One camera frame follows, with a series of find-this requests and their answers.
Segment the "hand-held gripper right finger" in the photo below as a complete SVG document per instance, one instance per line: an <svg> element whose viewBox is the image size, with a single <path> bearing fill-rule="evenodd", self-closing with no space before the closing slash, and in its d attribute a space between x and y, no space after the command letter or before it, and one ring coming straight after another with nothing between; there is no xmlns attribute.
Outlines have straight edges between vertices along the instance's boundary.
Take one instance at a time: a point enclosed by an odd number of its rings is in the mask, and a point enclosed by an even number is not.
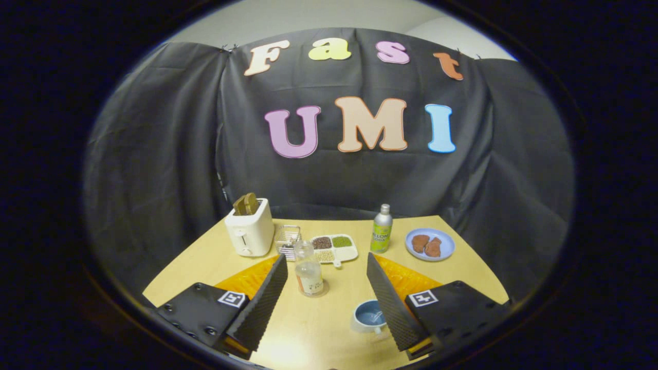
<svg viewBox="0 0 658 370"><path fill-rule="evenodd" d="M463 281L441 284L373 253L367 276L397 348L410 360L454 352L510 311L510 304L498 304Z"/></svg>

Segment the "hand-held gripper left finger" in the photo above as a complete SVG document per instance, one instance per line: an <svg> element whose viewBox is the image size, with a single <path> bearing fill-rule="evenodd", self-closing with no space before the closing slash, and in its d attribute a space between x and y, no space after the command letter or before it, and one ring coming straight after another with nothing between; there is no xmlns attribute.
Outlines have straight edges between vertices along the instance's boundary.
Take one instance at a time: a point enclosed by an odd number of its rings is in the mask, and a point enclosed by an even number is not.
<svg viewBox="0 0 658 370"><path fill-rule="evenodd" d="M179 331L243 360L257 351L288 279L279 254L211 286L194 283L157 307Z"/></svg>

